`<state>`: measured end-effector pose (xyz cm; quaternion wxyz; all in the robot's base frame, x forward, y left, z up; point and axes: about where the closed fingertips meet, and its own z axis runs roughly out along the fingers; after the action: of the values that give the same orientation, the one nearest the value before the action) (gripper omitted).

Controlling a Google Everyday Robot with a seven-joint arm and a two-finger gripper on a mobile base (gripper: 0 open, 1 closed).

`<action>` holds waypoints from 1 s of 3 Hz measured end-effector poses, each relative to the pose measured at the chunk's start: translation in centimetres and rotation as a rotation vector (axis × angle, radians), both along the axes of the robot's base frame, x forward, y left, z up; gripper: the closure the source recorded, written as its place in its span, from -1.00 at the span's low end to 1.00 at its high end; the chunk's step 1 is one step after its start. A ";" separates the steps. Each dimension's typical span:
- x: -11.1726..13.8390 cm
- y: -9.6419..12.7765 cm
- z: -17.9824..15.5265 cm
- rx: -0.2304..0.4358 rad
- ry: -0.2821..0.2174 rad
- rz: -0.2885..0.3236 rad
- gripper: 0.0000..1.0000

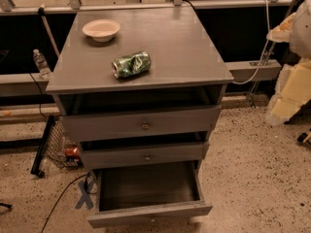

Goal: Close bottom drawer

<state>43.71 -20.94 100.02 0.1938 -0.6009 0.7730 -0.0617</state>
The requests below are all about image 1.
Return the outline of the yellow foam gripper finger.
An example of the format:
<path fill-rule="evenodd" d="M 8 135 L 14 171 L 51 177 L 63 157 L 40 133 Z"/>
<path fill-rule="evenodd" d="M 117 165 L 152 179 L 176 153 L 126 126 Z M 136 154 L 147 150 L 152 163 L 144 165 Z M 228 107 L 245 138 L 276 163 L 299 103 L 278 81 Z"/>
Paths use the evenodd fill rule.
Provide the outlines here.
<path fill-rule="evenodd" d="M 267 107 L 266 121 L 278 125 L 291 119 L 311 100 L 311 15 L 291 14 L 269 31 L 267 39 L 288 43 L 290 51 L 300 56 L 294 66 L 283 66 Z"/>

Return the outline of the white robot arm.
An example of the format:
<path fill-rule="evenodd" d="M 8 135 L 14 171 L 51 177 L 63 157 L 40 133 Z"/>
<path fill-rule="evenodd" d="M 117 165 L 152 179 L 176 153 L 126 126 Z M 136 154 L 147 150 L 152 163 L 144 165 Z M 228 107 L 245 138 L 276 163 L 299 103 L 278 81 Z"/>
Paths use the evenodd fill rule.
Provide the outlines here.
<path fill-rule="evenodd" d="M 289 121 L 311 100 L 311 0 L 304 0 L 266 38 L 288 43 L 290 51 L 300 56 L 295 66 L 283 66 L 267 107 L 266 121 L 278 125 Z"/>

